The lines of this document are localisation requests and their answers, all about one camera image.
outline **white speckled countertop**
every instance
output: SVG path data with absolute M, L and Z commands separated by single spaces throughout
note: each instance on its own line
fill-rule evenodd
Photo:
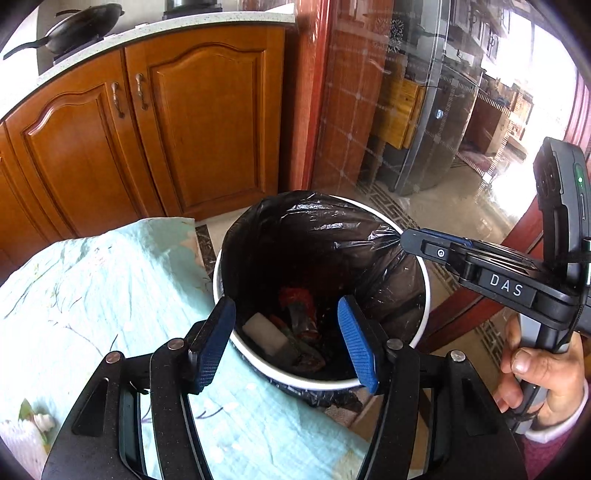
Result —
M 83 62 L 91 57 L 97 56 L 107 50 L 121 47 L 126 43 L 140 40 L 151 35 L 158 35 L 161 33 L 179 30 L 182 28 L 199 27 L 201 25 L 207 26 L 212 24 L 224 23 L 270 23 L 270 24 L 284 24 L 295 25 L 296 16 L 294 14 L 276 13 L 276 12 L 217 12 L 211 14 L 188 15 L 186 17 L 171 18 L 170 20 L 162 20 L 151 24 L 142 25 L 132 30 L 126 30 L 116 35 L 105 37 L 104 40 L 84 48 L 71 57 L 66 58 L 54 67 L 50 68 L 43 74 L 39 75 L 35 81 L 31 81 L 30 85 L 21 88 L 12 101 L 7 105 L 2 105 L 0 108 L 0 121 L 4 119 L 12 110 L 19 105 L 26 97 L 34 93 L 44 84 L 50 82 L 58 75 L 73 68 L 80 62 Z

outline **plastic bag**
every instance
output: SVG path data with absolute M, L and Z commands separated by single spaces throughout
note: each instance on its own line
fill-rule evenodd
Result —
M 236 302 L 236 330 L 255 352 L 262 354 L 241 334 L 244 322 L 256 312 L 281 312 L 282 287 L 312 294 L 321 336 L 316 348 L 326 366 L 304 377 L 356 377 L 336 316 L 345 294 L 390 337 L 409 342 L 421 322 L 425 284 L 418 261 L 402 251 L 391 225 L 345 200 L 303 191 L 266 198 L 230 227 L 222 249 L 223 288 Z

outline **wooden cabinet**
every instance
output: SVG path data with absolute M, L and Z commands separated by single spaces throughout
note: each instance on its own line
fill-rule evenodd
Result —
M 164 213 L 130 98 L 114 51 L 51 82 L 6 120 L 27 187 L 61 238 Z
M 39 208 L 31 212 L 25 205 L 8 168 L 14 161 L 5 126 L 0 124 L 0 285 L 57 235 L 43 231 Z
M 204 219 L 277 192 L 284 29 L 224 26 L 125 49 L 166 215 Z

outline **trash can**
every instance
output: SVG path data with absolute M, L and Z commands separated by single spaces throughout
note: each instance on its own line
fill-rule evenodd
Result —
M 315 192 L 287 192 L 252 206 L 228 230 L 213 275 L 215 301 L 227 294 L 236 303 L 231 342 L 262 375 L 296 395 L 358 387 L 337 322 L 340 297 L 353 294 L 366 316 L 413 347 L 427 323 L 427 270 L 421 258 L 402 251 L 401 232 L 361 203 Z M 312 345 L 326 357 L 319 371 L 274 365 L 242 329 L 255 313 L 289 324 L 280 302 L 285 288 L 313 298 L 319 339 Z

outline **wok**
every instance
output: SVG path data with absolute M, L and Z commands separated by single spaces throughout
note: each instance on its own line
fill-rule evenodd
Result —
M 63 10 L 56 13 L 56 17 L 65 14 L 73 15 L 56 24 L 45 37 L 13 48 L 4 55 L 4 60 L 25 48 L 42 46 L 46 46 L 56 55 L 63 55 L 93 38 L 102 38 L 107 35 L 124 13 L 119 4 L 97 5 L 85 10 Z

